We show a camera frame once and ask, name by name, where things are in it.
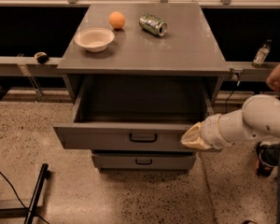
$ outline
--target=human arm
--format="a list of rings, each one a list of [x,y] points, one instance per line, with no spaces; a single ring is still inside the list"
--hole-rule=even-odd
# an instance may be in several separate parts
[[[267,85],[274,91],[280,91],[280,64],[270,73],[266,80]]]

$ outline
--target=can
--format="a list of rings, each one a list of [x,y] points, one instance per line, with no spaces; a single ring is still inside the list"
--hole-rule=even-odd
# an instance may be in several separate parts
[[[143,14],[139,25],[154,35],[163,36],[167,32],[167,23],[154,15]]]

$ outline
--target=drawer handle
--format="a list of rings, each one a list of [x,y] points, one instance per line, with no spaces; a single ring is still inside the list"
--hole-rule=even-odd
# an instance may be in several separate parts
[[[149,139],[135,139],[135,138],[133,138],[133,134],[129,133],[129,139],[133,143],[154,143],[157,141],[158,135],[155,133],[154,137],[149,140]]]
[[[146,161],[139,161],[138,159],[135,159],[134,162],[137,165],[151,165],[152,164],[152,159],[146,160]]]

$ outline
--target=clear plastic bottle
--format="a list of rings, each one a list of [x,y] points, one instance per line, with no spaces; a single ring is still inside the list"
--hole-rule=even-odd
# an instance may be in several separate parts
[[[271,44],[272,40],[267,40],[261,45],[261,48],[259,48],[259,51],[252,62],[253,67],[260,68],[262,66],[264,60],[266,59],[267,55],[271,50]]]

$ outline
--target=wire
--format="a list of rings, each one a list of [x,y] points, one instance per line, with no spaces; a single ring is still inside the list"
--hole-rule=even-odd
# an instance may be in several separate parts
[[[227,99],[226,99],[226,101],[225,101],[225,113],[226,113],[226,114],[227,114],[227,102],[228,102],[228,100],[231,98],[231,96],[233,95],[234,92],[235,92],[235,90],[232,91],[232,93],[227,97]]]
[[[17,191],[15,190],[15,188],[12,186],[12,184],[9,182],[9,180],[7,179],[7,177],[5,177],[4,174],[1,173],[0,171],[0,175],[6,180],[6,182],[8,182],[8,184],[11,186],[13,192],[16,194],[17,199],[19,200],[19,202],[21,203],[21,205],[28,210],[28,212],[31,213],[31,211],[29,210],[29,208],[27,206],[25,206],[25,204],[22,202],[21,198],[19,197]],[[44,218],[42,218],[40,215],[35,214],[35,216],[39,217],[40,219],[42,219],[44,222],[46,222],[47,224],[49,224]]]

